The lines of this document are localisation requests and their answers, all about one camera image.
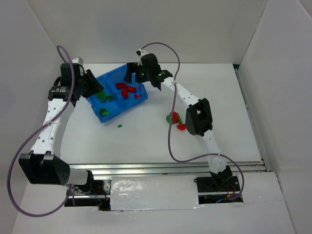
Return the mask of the long green lego plate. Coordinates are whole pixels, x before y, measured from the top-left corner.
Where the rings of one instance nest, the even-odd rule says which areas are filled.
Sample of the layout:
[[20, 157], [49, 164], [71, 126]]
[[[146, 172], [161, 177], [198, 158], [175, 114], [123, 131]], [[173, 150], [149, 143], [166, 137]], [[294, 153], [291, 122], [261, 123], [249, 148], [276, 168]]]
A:
[[100, 101], [105, 101], [106, 100], [106, 92], [104, 90], [96, 93], [96, 97], [100, 100]]

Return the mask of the green numbered lego brick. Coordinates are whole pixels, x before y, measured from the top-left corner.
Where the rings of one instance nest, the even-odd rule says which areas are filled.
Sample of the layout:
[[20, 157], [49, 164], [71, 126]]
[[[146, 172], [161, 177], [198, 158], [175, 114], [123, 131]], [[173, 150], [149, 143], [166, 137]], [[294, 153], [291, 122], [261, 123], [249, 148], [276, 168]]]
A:
[[108, 96], [107, 96], [107, 99], [108, 99], [108, 101], [113, 101], [114, 98], [113, 98], [112, 95], [108, 95]]

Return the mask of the red two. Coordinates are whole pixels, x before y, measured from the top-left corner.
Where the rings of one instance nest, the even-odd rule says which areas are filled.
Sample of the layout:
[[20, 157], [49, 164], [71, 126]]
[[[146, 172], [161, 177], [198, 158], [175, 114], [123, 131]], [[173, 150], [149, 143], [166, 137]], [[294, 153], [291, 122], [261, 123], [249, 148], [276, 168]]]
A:
[[124, 88], [127, 87], [127, 83], [126, 83], [126, 82], [119, 82], [119, 83], [116, 83], [116, 84], [115, 84], [115, 87], [116, 87], [117, 89], [124, 89]]

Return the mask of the red green rounded lego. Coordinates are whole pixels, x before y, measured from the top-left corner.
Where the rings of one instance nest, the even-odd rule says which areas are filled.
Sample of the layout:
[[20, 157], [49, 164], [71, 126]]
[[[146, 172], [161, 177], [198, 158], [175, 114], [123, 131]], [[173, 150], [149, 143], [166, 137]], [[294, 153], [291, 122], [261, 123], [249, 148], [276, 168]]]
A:
[[135, 93], [137, 91], [137, 88], [136, 87], [133, 87], [133, 86], [127, 86], [127, 91], [130, 92], [130, 93]]

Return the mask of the small green lego brick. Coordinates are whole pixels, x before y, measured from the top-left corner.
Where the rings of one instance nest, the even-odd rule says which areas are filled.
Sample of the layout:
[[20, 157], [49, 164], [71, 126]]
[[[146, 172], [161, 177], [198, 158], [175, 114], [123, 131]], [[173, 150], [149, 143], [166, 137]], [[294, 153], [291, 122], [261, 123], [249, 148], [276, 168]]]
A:
[[106, 112], [106, 109], [105, 108], [100, 108], [99, 113], [103, 114], [104, 112]]

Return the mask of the large red green lego assembly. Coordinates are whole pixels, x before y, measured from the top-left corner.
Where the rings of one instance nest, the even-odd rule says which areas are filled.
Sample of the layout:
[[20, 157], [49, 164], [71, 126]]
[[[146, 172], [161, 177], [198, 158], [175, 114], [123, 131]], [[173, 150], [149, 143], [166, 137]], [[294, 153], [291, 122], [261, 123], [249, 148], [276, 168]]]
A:
[[171, 114], [167, 115], [166, 121], [168, 123], [172, 123], [172, 124], [182, 124], [183, 123], [179, 113], [177, 113], [177, 112], [173, 112], [173, 116], [171, 116]]

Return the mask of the red round lego piece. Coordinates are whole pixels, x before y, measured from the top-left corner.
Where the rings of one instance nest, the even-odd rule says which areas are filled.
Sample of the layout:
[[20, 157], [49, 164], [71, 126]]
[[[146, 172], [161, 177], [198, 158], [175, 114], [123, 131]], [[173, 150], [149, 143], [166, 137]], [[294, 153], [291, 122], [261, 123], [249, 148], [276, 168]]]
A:
[[184, 131], [186, 130], [186, 125], [184, 123], [180, 123], [176, 126], [179, 130]]

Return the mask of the red rounded lego brick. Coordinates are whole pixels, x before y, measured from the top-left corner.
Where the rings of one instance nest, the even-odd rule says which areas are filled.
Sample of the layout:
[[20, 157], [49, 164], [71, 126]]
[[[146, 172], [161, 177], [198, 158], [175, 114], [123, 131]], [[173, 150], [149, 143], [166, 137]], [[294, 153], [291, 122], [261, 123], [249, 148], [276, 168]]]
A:
[[129, 97], [129, 93], [126, 88], [121, 90], [121, 95], [124, 99], [127, 99]]

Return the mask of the green square lego brick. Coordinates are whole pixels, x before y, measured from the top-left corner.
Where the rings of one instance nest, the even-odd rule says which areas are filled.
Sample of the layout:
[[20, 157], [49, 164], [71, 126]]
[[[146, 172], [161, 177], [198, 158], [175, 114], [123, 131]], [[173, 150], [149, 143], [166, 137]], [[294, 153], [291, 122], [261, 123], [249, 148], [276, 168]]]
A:
[[104, 116], [107, 116], [107, 115], [109, 115], [109, 113], [110, 113], [110, 112], [103, 112], [103, 113], [102, 113], [102, 116], [103, 116], [103, 117], [104, 117]]

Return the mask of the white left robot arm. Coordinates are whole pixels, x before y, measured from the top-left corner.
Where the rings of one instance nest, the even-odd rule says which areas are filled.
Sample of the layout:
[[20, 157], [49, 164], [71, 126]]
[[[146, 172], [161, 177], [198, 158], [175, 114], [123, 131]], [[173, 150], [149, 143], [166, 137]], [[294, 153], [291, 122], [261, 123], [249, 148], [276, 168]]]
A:
[[88, 98], [103, 90], [91, 70], [83, 68], [76, 58], [60, 66], [61, 75], [48, 93], [44, 124], [30, 152], [19, 156], [19, 165], [31, 184], [74, 185], [84, 193], [94, 189], [91, 171], [70, 168], [60, 158], [60, 148], [69, 117], [80, 98]]

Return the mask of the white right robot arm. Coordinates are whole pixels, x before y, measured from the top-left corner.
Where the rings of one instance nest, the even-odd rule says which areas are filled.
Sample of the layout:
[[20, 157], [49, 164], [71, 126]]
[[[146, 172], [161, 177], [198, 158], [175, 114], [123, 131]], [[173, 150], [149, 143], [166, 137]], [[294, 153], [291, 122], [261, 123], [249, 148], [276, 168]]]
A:
[[206, 98], [198, 98], [191, 94], [176, 80], [177, 74], [162, 70], [155, 54], [138, 50], [137, 62], [127, 63], [124, 81], [130, 83], [135, 74], [137, 83], [150, 82], [151, 85], [173, 97], [173, 104], [179, 102], [185, 108], [186, 130], [195, 136], [202, 146], [210, 169], [213, 185], [217, 188], [225, 186], [233, 174], [221, 156], [220, 149], [213, 133], [213, 117], [210, 103]]

